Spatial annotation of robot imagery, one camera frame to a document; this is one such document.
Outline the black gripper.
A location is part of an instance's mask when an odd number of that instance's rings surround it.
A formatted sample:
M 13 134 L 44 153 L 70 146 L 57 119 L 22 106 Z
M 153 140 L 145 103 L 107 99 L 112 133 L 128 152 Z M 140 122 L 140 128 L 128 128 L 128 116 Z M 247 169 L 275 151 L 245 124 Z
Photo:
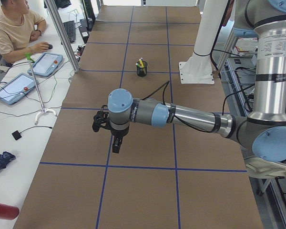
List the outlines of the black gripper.
M 112 152 L 113 153 L 119 153 L 120 148 L 122 145 L 122 138 L 126 136 L 129 132 L 129 127 L 123 130 L 116 130 L 116 129 L 111 129 L 111 134 L 114 136 L 114 140 L 112 143 Z

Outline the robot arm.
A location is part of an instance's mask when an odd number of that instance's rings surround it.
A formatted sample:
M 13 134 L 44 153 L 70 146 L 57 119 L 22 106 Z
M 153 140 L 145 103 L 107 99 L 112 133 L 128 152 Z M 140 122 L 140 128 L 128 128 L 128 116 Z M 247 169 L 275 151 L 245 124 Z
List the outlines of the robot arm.
M 114 136 L 118 153 L 131 122 L 163 127 L 183 124 L 231 139 L 256 157 L 271 162 L 286 159 L 286 0 L 239 0 L 236 29 L 258 35 L 254 107 L 247 117 L 204 112 L 151 99 L 135 99 L 125 89 L 108 96 L 103 127 Z

